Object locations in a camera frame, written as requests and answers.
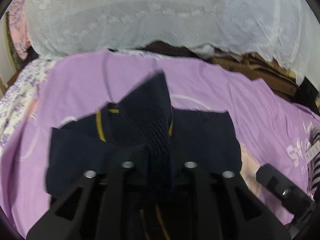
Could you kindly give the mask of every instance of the white floral bed sheet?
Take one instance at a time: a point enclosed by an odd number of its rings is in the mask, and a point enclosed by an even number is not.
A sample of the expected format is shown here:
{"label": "white floral bed sheet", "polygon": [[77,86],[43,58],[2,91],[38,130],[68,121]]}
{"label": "white floral bed sheet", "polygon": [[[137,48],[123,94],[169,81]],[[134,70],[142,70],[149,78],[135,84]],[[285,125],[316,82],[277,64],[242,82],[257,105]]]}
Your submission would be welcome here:
{"label": "white floral bed sheet", "polygon": [[30,62],[0,100],[0,158],[4,147],[19,125],[38,86],[47,78],[59,59]]}

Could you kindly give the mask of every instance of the white cover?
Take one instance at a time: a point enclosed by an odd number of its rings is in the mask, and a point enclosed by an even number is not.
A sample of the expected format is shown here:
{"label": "white cover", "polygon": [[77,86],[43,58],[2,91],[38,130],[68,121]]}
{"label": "white cover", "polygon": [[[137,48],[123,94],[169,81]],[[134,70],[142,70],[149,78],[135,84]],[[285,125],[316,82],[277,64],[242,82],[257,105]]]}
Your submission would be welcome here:
{"label": "white cover", "polygon": [[26,12],[42,58],[155,40],[189,49],[210,44],[275,58],[298,84],[318,51],[312,33],[320,32],[305,0],[26,0]]}

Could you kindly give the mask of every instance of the white label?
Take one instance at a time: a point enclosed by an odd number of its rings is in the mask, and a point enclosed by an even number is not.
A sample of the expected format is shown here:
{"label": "white label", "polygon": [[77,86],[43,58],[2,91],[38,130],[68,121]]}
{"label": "white label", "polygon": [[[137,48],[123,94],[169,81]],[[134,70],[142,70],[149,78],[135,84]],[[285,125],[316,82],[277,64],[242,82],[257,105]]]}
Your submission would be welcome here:
{"label": "white label", "polygon": [[311,146],[311,148],[305,154],[307,164],[311,162],[319,152],[320,152],[320,141],[318,140],[314,145]]}

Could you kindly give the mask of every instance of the purple fabric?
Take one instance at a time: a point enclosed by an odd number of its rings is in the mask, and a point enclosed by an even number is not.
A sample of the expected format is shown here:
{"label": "purple fabric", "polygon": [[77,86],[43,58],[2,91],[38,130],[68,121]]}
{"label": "purple fabric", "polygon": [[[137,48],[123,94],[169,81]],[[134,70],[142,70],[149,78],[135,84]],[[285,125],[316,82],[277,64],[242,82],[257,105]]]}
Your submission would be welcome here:
{"label": "purple fabric", "polygon": [[[119,101],[156,69],[166,73],[174,107],[229,111],[238,141],[259,164],[270,163],[307,190],[304,153],[310,129],[320,122],[310,110],[274,95],[263,80],[251,82],[197,59],[156,59],[107,50],[85,53],[67,57],[51,70],[34,118],[21,122],[5,148],[0,205],[23,236],[49,207],[44,175],[51,127]],[[291,221],[292,215],[266,190],[260,199],[282,223]]]}

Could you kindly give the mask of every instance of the screw head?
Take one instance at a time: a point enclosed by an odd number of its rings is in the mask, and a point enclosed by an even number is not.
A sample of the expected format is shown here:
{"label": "screw head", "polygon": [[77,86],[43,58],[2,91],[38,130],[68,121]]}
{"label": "screw head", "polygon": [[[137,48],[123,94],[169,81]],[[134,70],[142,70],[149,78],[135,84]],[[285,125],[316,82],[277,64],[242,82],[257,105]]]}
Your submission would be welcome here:
{"label": "screw head", "polygon": [[94,171],[86,171],[86,172],[84,173],[84,176],[85,176],[86,178],[89,178],[89,179],[94,178],[96,175],[97,175],[97,173],[95,173]]}
{"label": "screw head", "polygon": [[193,169],[193,168],[195,168],[196,166],[198,166],[198,164],[195,163],[195,162],[186,162],[186,163],[184,163],[184,166],[185,166],[186,168],[188,168],[188,169]]}
{"label": "screw head", "polygon": [[233,171],[224,171],[222,176],[226,179],[231,179],[235,176],[235,173]]}
{"label": "screw head", "polygon": [[133,168],[134,167],[134,163],[133,162],[123,162],[123,163],[121,163],[121,166],[123,168],[129,169],[129,168]]}
{"label": "screw head", "polygon": [[283,195],[283,196],[286,196],[288,193],[289,193],[289,190],[286,188],[286,189],[282,192],[282,195]]}

